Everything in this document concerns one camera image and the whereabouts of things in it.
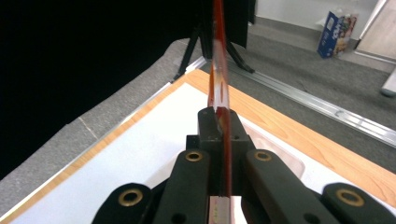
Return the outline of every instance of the cardboard box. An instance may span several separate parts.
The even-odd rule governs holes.
[[[318,43],[318,53],[322,58],[340,56],[344,52],[358,18],[358,14],[337,14],[330,11],[325,22]]]

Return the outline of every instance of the black cloth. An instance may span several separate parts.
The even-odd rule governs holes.
[[[248,4],[226,5],[245,46]],[[210,17],[206,0],[0,1],[0,179]]]

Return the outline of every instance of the wooden board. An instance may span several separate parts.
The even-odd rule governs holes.
[[[53,177],[48,184],[35,191],[18,204],[12,210],[12,213],[9,213],[9,215],[2,220],[2,223],[12,221],[42,199],[46,194],[81,168],[87,161],[100,153],[127,129],[132,127],[137,121],[147,115],[152,108],[179,88],[183,83],[188,83],[194,88],[207,93],[208,74],[201,70],[195,70],[169,86],[152,101],[137,111],[130,119],[122,123],[91,149],[87,150],[81,157],[77,158],[71,165]],[[230,88],[230,95],[231,108],[236,113],[249,119],[292,147],[302,151],[312,159],[322,163],[362,189],[372,193],[382,201],[396,207],[396,175],[367,161],[348,149],[341,147],[326,137],[306,128],[302,124],[280,114],[271,107],[260,103],[241,91]]]

